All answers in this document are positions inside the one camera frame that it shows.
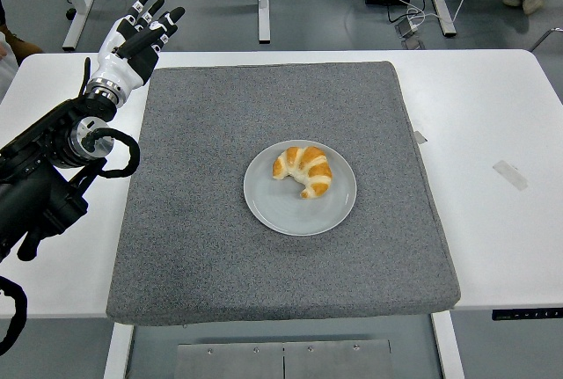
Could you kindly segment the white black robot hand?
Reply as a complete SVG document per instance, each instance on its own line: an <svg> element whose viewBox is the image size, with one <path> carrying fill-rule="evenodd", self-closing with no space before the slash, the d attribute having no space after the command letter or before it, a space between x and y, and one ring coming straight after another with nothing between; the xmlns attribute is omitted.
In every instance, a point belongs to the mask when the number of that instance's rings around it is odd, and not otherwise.
<svg viewBox="0 0 563 379"><path fill-rule="evenodd" d="M136 0L114 22L98 52L99 68L92 82L108 81L128 95L149 81L160 52L178 31L178 22L186 12L181 6L161 12L164 3Z"/></svg>

